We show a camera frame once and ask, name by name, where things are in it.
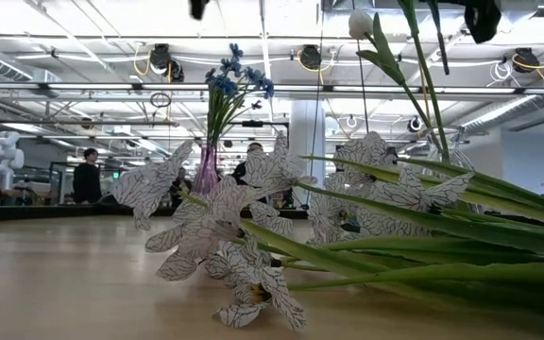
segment white robot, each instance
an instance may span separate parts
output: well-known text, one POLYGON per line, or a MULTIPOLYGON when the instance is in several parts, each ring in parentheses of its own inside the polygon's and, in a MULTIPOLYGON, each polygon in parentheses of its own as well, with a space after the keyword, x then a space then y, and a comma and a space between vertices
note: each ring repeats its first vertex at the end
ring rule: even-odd
POLYGON ((25 153, 16 148, 20 139, 18 132, 0 132, 0 189, 11 189, 14 170, 25 165, 25 153))

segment green leaf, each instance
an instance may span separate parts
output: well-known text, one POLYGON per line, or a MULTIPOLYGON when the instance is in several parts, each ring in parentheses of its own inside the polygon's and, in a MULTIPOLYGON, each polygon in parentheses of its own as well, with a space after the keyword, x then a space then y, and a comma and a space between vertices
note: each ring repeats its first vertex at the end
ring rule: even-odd
POLYGON ((482 241, 493 245, 514 247, 544 254, 543 227, 533 225, 524 227, 522 225, 510 223, 495 224, 456 220, 436 214, 411 211, 356 196, 338 194, 303 183, 299 183, 297 186, 317 194, 355 202, 368 207, 374 212, 383 213, 404 222, 414 223, 429 230, 441 231, 454 236, 482 241))
POLYGON ((367 282, 413 282, 435 280, 532 282, 544 284, 544 263, 491 264, 485 266, 466 263, 430 264, 388 270, 361 278, 303 283, 292 285, 290 288, 292 290, 306 290, 362 284, 367 282))
MULTIPOLYGON (((433 170, 435 172, 448 175, 450 177, 456 177, 456 176, 460 176, 468 172, 471 172, 471 170, 468 170, 462 167, 445 164, 441 162, 436 162, 436 161, 424 161, 424 160, 414 160, 414 159, 409 159, 409 160, 399 159, 399 161, 407 162, 407 163, 415 164, 415 165, 420 165, 430 170, 433 170)), ((475 176, 469 181, 469 183, 479 189, 488 191, 489 193, 494 193, 495 195, 500 195, 503 197, 513 197, 513 200, 522 202, 531 207, 538 207, 539 209, 530 209, 530 210, 522 209, 521 207, 518 208, 516 206, 513 206, 512 208, 517 209, 516 211, 513 211, 513 213, 521 213, 524 216, 544 221, 544 197, 543 196, 535 194, 535 193, 531 193, 525 189, 522 189, 504 180, 492 178, 490 176, 487 176, 478 172, 475 173, 475 176)))
MULTIPOLYGON (((396 170, 390 170, 390 169, 376 167, 376 166, 362 165, 353 161, 330 159, 330 158, 317 157, 317 156, 302 156, 302 158, 306 160, 338 162, 338 163, 350 165, 353 168, 357 169, 358 171, 375 176, 377 179, 381 181, 396 183, 398 182, 400 177, 400 173, 396 170)), ((432 170, 434 171, 446 165, 440 162, 434 162, 433 164, 434 166, 432 170)), ((464 175, 465 173, 471 172, 471 170, 468 170, 468 169, 464 169, 464 168, 459 168, 459 169, 462 169, 463 171, 458 173, 455 173, 454 171, 450 171, 450 172, 447 171, 445 174, 451 177, 455 177, 455 176, 460 176, 460 175, 464 175)), ((519 189, 518 192, 510 192, 511 195, 506 194, 504 190, 500 190, 496 187, 489 187, 486 184, 481 184, 476 179, 480 175, 481 174, 476 173, 476 176, 474 177, 474 179, 470 181, 466 191, 461 195, 461 200, 468 203, 481 204, 488 207, 492 207, 497 210, 509 211, 511 213, 516 213, 522 216, 544 221, 544 207, 543 209, 541 209, 539 204, 536 203, 537 201, 544 202, 544 197, 530 193, 530 192, 526 192, 525 190, 520 189, 518 187, 516 187, 519 189), (532 194, 532 197, 526 198, 527 196, 526 193, 528 193, 528 195, 532 194)), ((440 179, 433 178, 430 176, 418 175, 418 178, 421 180, 421 183, 425 187, 432 187, 442 183, 440 179)))

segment ceiling pipe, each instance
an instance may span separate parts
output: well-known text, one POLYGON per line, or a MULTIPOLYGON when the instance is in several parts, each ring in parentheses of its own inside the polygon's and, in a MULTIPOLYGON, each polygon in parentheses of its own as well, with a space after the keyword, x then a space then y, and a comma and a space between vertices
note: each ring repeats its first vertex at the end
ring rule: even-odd
POLYGON ((35 4, 32 0, 25 0, 25 2, 32 8, 32 9, 35 9, 37 12, 39 12, 43 17, 45 17, 46 19, 48 19, 49 21, 51 21, 54 25, 56 25, 57 27, 59 27, 63 32, 64 32, 64 35, 73 43, 75 43, 75 45, 80 48, 81 50, 83 50, 83 52, 85 52, 88 56, 92 57, 94 60, 96 60, 100 65, 102 65, 102 67, 104 67, 105 70, 107 70, 108 72, 110 72, 111 74, 113 75, 116 75, 117 77, 119 77, 120 79, 124 80, 124 78, 122 76, 119 76, 115 71, 114 69, 112 68, 112 66, 108 63, 106 63, 105 61, 103 61, 100 57, 98 57, 91 49, 89 49, 85 44, 83 44, 83 42, 80 42, 79 39, 77 39, 77 37, 75 37, 73 35, 73 33, 71 33, 68 29, 66 29, 66 27, 64 27, 62 24, 60 24, 59 22, 56 21, 56 19, 54 19, 51 15, 47 14, 47 9, 41 5, 41 4, 35 4))
MULTIPOLYGON (((532 86, 540 86, 542 84, 544 84, 544 80, 538 80, 532 86)), ((544 95, 526 95, 505 103, 486 105, 461 118, 453 125, 465 127, 466 134, 486 132, 503 123, 539 111, 543 107, 544 95)))

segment fluorescent light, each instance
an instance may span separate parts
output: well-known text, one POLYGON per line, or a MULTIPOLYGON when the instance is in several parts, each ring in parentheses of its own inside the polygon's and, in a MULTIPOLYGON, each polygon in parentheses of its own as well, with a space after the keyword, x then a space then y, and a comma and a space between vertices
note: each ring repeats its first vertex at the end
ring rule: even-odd
POLYGON ((439 94, 512 94, 514 89, 509 88, 435 88, 439 94))
POLYGON ((145 90, 190 90, 190 91, 208 91, 207 84, 144 84, 145 90))
POLYGON ((466 127, 468 125, 471 125, 473 123, 483 123, 483 122, 487 122, 491 119, 495 119, 497 117, 499 117, 500 115, 506 113, 507 111, 510 111, 511 109, 517 107, 518 105, 521 105, 529 100, 531 100, 532 98, 534 98, 533 95, 526 95, 525 97, 522 97, 518 100, 516 100, 515 102, 511 103, 511 104, 507 104, 507 105, 504 105, 496 110, 493 110, 487 114, 484 114, 478 118, 475 118, 473 120, 470 120, 469 122, 463 124, 463 127, 466 127))
POLYGON ((19 83, 0 83, 0 89, 11 90, 39 90, 39 85, 35 83, 19 82, 19 83))
POLYGON ((42 136, 45 139, 65 139, 65 140, 74 140, 74 139, 90 139, 90 136, 42 136))
POLYGON ((40 129, 38 127, 35 127, 35 126, 32 126, 32 125, 29 125, 29 124, 5 123, 4 126, 6 126, 8 128, 14 128, 14 129, 17 129, 17 130, 21 130, 21 131, 24 131, 24 132, 29 132, 29 133, 43 132, 42 129, 40 129))
POLYGON ((48 84, 52 90, 131 90, 131 84, 48 84))

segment wooden table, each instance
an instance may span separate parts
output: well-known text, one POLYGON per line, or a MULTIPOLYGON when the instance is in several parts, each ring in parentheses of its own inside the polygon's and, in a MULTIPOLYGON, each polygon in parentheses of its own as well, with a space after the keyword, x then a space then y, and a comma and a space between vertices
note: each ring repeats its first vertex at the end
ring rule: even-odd
POLYGON ((544 339, 544 318, 437 310, 360 288, 295 294, 308 313, 302 333, 272 309, 230 329, 212 320, 232 302, 220 281, 154 276, 166 255, 144 244, 168 223, 157 218, 150 232, 129 216, 0 223, 0 339, 544 339))

